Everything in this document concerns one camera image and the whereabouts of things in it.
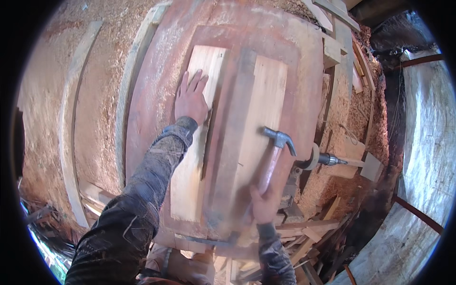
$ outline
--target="hand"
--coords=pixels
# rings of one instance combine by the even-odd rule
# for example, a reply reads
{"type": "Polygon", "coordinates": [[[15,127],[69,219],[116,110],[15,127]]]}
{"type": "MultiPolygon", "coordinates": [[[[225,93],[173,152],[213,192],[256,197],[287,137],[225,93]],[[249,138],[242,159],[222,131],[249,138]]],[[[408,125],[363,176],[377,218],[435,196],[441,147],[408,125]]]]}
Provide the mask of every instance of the hand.
{"type": "Polygon", "coordinates": [[[251,185],[250,195],[252,196],[253,215],[257,223],[264,224],[274,221],[280,204],[280,197],[278,197],[277,191],[268,189],[266,193],[261,196],[258,188],[251,185]]]}
{"type": "Polygon", "coordinates": [[[174,109],[176,120],[180,117],[187,116],[194,119],[198,126],[202,125],[206,120],[209,109],[202,91],[206,86],[209,76],[204,75],[201,77],[201,75],[202,70],[199,69],[190,84],[187,85],[188,71],[185,71],[182,83],[176,93],[176,105],[174,109]]]}

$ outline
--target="right hand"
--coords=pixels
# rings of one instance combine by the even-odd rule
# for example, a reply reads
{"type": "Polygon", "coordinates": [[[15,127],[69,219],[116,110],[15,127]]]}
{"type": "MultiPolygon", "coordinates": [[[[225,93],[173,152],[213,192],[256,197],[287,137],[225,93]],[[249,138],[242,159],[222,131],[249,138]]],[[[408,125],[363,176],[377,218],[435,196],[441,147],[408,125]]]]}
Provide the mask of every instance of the right hand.
{"type": "Polygon", "coordinates": [[[209,112],[206,100],[202,94],[206,86],[208,75],[202,75],[202,70],[198,69],[190,84],[188,83],[188,71],[184,72],[182,83],[176,93],[176,103],[174,108],[174,117],[176,120],[186,116],[194,119],[198,126],[202,125],[206,120],[209,112]]]}
{"type": "Polygon", "coordinates": [[[250,195],[252,196],[253,215],[257,224],[273,222],[280,204],[278,193],[272,189],[268,189],[266,193],[261,196],[258,188],[255,185],[251,185],[250,195]]]}

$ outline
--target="sleeve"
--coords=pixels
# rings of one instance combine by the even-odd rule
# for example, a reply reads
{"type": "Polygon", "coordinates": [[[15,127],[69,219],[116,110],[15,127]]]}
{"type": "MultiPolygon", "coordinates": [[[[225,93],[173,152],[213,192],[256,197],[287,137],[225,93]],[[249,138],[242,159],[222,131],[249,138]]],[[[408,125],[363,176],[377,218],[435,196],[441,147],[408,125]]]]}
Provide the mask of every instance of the sleeve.
{"type": "Polygon", "coordinates": [[[157,235],[159,210],[174,169],[192,144],[196,121],[179,118],[163,130],[128,180],[79,241],[65,284],[133,284],[157,235]]]}
{"type": "Polygon", "coordinates": [[[257,225],[263,285],[296,285],[296,276],[273,223],[257,225]]]}

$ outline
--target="hammer head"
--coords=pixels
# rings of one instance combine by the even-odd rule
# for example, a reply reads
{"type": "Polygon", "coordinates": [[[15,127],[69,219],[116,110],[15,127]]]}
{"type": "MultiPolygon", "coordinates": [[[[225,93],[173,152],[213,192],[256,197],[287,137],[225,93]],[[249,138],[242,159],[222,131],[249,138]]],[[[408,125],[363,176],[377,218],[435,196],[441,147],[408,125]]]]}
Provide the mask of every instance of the hammer head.
{"type": "Polygon", "coordinates": [[[289,135],[279,131],[275,131],[268,127],[263,127],[261,129],[261,133],[269,138],[274,139],[274,145],[281,149],[283,149],[285,144],[287,144],[291,155],[296,156],[295,145],[293,144],[293,141],[291,140],[291,137],[289,135]]]}

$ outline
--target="dark patterned sleeve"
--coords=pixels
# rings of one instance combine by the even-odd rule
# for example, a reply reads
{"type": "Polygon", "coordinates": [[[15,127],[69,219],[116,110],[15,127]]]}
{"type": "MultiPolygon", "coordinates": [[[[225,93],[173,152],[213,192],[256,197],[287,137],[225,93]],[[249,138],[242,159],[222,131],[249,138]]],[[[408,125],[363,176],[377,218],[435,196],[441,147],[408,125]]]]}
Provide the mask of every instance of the dark patterned sleeve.
{"type": "Polygon", "coordinates": [[[296,285],[296,276],[273,223],[258,225],[263,285],[296,285]]]}
{"type": "Polygon", "coordinates": [[[157,235],[159,210],[174,169],[198,125],[179,118],[150,146],[122,194],[104,208],[79,241],[65,284],[133,284],[140,260],[157,235]]]}

